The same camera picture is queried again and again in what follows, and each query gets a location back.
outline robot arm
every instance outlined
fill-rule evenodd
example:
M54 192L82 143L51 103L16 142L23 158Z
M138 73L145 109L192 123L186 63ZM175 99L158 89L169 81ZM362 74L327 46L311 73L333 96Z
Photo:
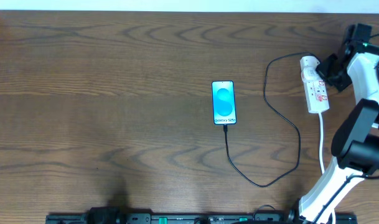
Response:
M333 158L328 169L298 205L298 220L327 223L330 213L363 178L354 178L334 198L316 220L319 212L352 175L372 175L379 169L379 47L369 44L372 28L350 26L339 56L331 55L317 71L322 79L339 91L353 84L356 107L336 132L332 141Z

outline white wall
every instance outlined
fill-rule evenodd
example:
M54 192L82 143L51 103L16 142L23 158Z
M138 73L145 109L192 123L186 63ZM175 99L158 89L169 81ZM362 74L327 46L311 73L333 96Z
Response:
M1 9L379 13L379 0L0 0Z

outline phone screen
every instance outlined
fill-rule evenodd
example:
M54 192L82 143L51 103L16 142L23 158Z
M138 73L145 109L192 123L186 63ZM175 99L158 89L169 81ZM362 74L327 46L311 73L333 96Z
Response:
M214 124L236 124L233 81L212 83Z

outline white power strip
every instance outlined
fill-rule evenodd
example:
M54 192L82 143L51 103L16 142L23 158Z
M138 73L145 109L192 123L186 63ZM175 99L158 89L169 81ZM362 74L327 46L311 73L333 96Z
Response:
M318 59L313 56L305 56L300 60L301 79L304 83L310 113L321 113L329 109L325 82L315 71L318 64Z

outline wood grain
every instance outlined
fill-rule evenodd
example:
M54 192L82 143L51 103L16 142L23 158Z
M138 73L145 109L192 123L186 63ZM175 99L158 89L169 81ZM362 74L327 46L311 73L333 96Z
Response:
M235 82L236 164L265 184L294 166L296 132L262 97L267 63L325 58L349 24L379 32L379 15L0 11L0 223L119 205L153 212L289 208L320 176L318 117L308 114L299 59L269 71L268 99L298 125L301 165L267 189L229 165L212 123L210 83ZM379 45L379 38L373 43ZM355 105L329 89L325 163ZM379 182L339 205L379 223Z

